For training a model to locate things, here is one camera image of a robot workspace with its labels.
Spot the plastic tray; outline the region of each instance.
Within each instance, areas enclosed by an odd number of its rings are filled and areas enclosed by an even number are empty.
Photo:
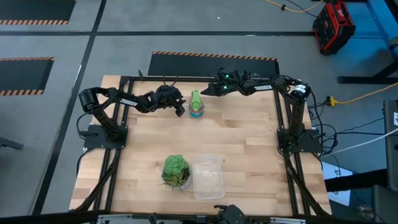
[[[196,199],[209,200],[222,198],[225,195],[221,158],[207,155],[194,158],[193,194]]]

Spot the wooden table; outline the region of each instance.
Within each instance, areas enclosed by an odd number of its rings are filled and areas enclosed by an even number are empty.
[[[119,86],[119,76],[104,76],[102,87]],[[133,93],[154,91],[162,82],[134,82]],[[204,90],[207,83],[177,82],[187,102],[193,90]],[[192,118],[187,104],[179,118],[173,109],[141,114],[129,110],[129,133],[122,150],[114,189],[112,212],[214,215],[216,204],[237,205],[246,215],[292,215],[287,176],[282,156],[277,152],[278,128],[274,93],[251,96],[231,93],[223,97],[202,96],[205,112]],[[106,112],[111,116],[114,106]],[[306,127],[310,118],[306,110]],[[161,170],[167,156],[181,154],[188,161],[202,154],[222,158],[225,196],[217,200],[197,200],[193,185],[183,193],[160,185]],[[97,184],[104,150],[96,149],[81,161],[70,208],[76,208]],[[305,182],[317,202],[331,213],[319,161],[301,153]],[[104,207],[107,187],[100,208]],[[300,191],[296,186],[298,208],[303,213]]]

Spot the gray floor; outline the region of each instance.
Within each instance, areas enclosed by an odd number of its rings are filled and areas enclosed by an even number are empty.
[[[308,0],[295,2],[304,8],[313,4]],[[91,30],[99,5],[100,0],[78,1],[67,26],[0,26],[0,31]],[[340,101],[350,100],[384,86],[339,85],[337,76],[370,76],[393,59],[366,5],[349,3],[348,7],[358,26],[356,37],[332,56],[320,55],[313,37],[97,37],[80,89],[100,86],[103,75],[137,75],[138,69],[146,73],[152,51],[166,50],[275,57],[279,59],[281,74],[308,82],[318,102],[328,95]],[[307,14],[281,11],[276,6],[255,0],[113,0],[106,5],[99,30],[311,31],[312,21],[313,18]],[[0,205],[2,217],[30,212],[87,41],[88,37],[0,37],[0,57],[55,57],[42,96],[0,97],[0,136],[25,144],[21,151],[9,148],[0,151],[0,201],[4,202]],[[325,107],[322,121],[341,131],[381,118],[382,101],[396,100],[397,93],[397,88],[393,88],[349,105]],[[75,121],[81,114],[80,102],[77,101],[44,213],[68,210],[75,184],[76,161],[83,145],[75,129]],[[82,119],[82,129],[90,120],[90,117]],[[361,130],[381,133],[384,125],[379,121]],[[372,138],[341,135],[336,151]],[[342,167],[355,172],[386,166],[383,141],[336,154],[336,157]],[[335,164],[332,157],[326,157],[324,161]]]

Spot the succulent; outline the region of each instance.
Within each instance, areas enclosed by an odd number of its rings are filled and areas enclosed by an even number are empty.
[[[166,159],[162,175],[164,184],[179,187],[187,181],[189,175],[188,163],[181,155],[171,155]]]

